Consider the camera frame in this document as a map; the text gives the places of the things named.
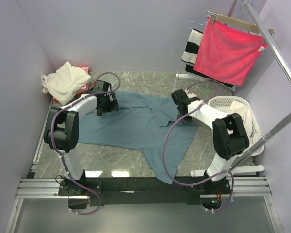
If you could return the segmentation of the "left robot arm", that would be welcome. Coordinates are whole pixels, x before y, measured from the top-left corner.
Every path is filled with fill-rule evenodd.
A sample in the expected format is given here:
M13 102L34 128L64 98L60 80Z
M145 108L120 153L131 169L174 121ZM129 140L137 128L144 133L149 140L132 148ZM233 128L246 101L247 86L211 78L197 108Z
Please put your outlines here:
M74 194L82 195L87 190L87 182L82 180L85 171L75 152L79 140L79 120L87 113L93 113L96 117L118 110L111 84L102 80L94 81L90 90L70 104L49 109L43 140L58 154L65 177L73 179L70 189Z

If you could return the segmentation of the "blue t shirt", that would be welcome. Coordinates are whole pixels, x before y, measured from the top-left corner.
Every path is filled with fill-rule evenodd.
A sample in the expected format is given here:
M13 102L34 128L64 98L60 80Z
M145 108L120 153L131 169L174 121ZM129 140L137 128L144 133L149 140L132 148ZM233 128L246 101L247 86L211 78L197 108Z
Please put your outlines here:
M116 97L118 111L87 113L79 120L79 142L139 150L156 177L172 184L197 125L173 125L178 111L171 97L127 91L117 91Z

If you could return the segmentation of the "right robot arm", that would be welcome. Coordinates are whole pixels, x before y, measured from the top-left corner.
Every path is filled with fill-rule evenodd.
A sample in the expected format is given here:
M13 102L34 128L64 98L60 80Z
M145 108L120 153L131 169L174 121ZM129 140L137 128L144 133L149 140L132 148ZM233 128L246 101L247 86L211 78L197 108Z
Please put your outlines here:
M212 129L215 157L204 172L209 177L203 188L213 194L220 188L220 180L226 176L238 155L249 147L249 139L242 118L237 113L227 114L205 104L198 97L188 97L183 89L171 97L177 106L177 119L190 123L193 118Z

